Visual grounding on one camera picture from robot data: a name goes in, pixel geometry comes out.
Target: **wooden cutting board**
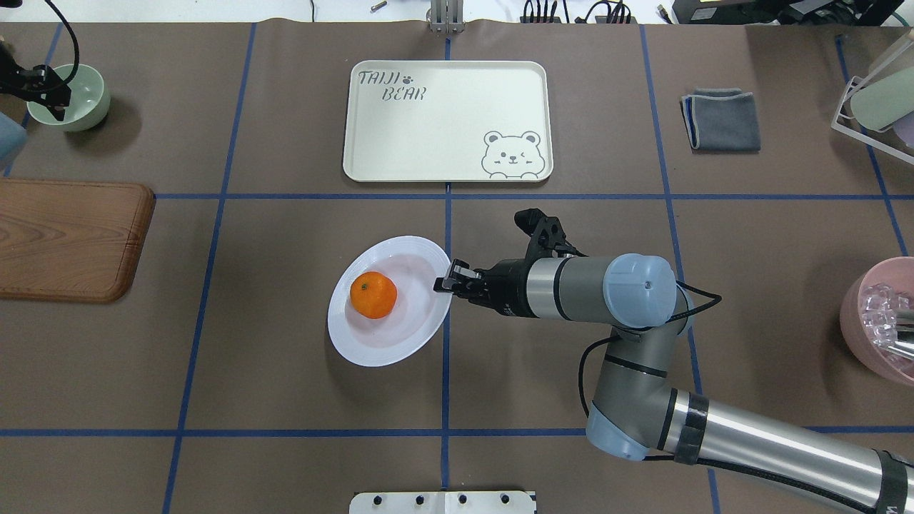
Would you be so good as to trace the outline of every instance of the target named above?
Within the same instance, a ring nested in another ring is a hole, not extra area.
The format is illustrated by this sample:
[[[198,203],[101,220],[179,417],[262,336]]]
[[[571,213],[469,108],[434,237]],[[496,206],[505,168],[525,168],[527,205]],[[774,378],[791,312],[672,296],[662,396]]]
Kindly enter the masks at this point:
[[[0,179],[0,297],[120,298],[154,203],[140,184]]]

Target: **green cup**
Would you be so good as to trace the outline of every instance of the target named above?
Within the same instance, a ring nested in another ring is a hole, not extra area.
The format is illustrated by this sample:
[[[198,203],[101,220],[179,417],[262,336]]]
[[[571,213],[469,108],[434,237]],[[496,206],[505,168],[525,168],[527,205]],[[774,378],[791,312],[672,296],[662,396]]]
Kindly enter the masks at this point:
[[[73,70],[72,64],[57,66],[54,71],[62,79],[69,76]],[[69,97],[69,107],[64,112],[63,121],[59,122],[48,111],[48,108],[39,103],[29,102],[28,113],[37,122],[64,132],[77,132],[86,130],[99,124],[108,113],[112,97],[105,85],[105,80],[98,70],[86,64],[80,64],[76,76],[69,83],[72,91]]]

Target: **orange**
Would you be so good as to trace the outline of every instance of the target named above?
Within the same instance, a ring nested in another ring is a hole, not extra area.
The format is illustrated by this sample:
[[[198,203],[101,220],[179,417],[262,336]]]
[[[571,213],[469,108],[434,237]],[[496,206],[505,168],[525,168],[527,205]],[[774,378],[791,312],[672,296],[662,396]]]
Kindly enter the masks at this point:
[[[397,287],[381,273],[362,273],[349,286],[349,301],[358,314],[380,319],[394,309],[397,302]]]

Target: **black band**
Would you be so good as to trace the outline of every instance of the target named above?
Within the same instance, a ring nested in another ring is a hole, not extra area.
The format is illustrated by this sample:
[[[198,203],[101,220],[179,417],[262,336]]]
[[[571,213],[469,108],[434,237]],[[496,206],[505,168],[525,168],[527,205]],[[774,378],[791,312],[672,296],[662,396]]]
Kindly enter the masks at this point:
[[[879,499],[876,500],[876,514],[901,514],[905,511],[905,501],[908,499],[908,467],[889,452],[876,450],[876,453],[882,464],[882,484],[879,486]]]
[[[666,378],[666,371],[663,371],[662,369],[649,368],[647,366],[642,366],[641,364],[638,364],[637,362],[631,362],[630,360],[619,359],[618,357],[616,357],[614,355],[610,355],[608,353],[606,354],[606,357],[604,357],[603,359],[606,360],[607,362],[617,364],[624,368],[634,369],[635,371],[640,371],[641,373],[646,373],[648,375],[654,375],[655,377],[660,377],[661,379]]]
[[[562,309],[562,300],[561,300],[561,297],[558,295],[558,278],[560,276],[562,276],[562,268],[564,268],[565,264],[568,264],[568,263],[569,263],[569,259],[566,259],[566,260],[560,262],[558,264],[558,268],[556,268],[556,278],[555,278],[555,280],[552,281],[552,297],[556,299],[556,310],[558,311],[558,315],[564,317],[568,321],[571,321],[570,317],[565,316],[565,310]]]
[[[679,393],[676,389],[670,390],[670,402],[666,404],[666,417],[664,426],[660,429],[660,440],[657,442],[657,449],[663,450],[666,446],[666,437],[670,434],[670,423],[673,422],[673,412],[676,407],[676,395]]]
[[[676,462],[690,466],[698,462],[698,452],[705,440],[708,405],[709,401],[704,396],[689,393],[688,414],[685,415],[685,423],[679,432],[679,442],[673,456]]]

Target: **bear drawing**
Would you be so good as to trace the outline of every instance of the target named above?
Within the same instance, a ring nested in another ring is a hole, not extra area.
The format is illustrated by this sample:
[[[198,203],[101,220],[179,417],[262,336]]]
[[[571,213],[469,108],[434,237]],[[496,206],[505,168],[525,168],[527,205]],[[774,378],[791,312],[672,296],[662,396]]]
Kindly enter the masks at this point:
[[[546,167],[535,132],[501,135],[492,131],[484,140],[483,170],[490,178],[537,178]]]

